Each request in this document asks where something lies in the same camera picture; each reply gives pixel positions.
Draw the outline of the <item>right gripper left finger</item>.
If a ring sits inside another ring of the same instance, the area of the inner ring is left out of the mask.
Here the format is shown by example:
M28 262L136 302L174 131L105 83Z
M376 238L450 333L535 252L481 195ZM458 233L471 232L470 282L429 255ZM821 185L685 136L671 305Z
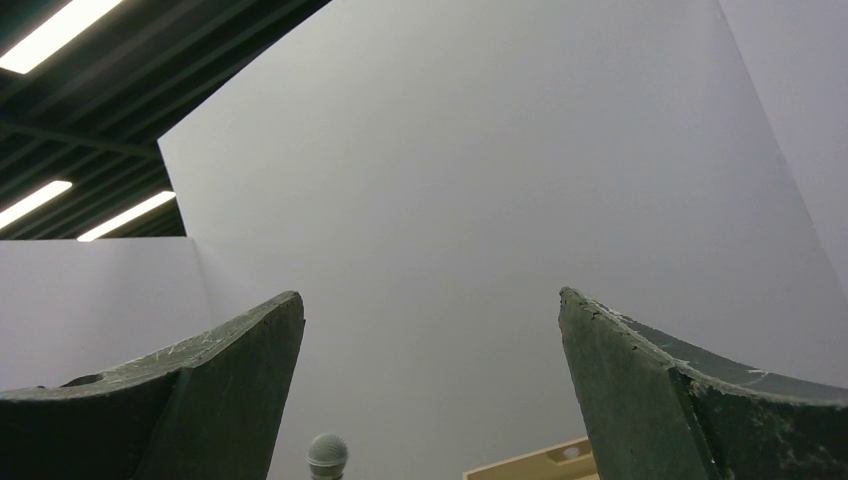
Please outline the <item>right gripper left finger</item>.
M5 479L264 479L305 331L283 292L58 387L1 395Z

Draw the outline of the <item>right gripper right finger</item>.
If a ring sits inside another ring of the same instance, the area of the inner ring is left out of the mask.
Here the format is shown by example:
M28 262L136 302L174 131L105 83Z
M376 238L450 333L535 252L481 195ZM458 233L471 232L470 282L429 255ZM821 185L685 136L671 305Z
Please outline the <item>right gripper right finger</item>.
M603 479L843 479L845 389L758 369L565 287L558 317Z

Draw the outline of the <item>glitter silver microphone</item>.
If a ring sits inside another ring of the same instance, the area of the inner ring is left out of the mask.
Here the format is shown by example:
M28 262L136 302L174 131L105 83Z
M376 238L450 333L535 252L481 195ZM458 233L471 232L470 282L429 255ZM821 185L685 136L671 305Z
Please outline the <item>glitter silver microphone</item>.
M349 459L345 440L334 433L323 433L309 446L307 462L312 480L341 480Z

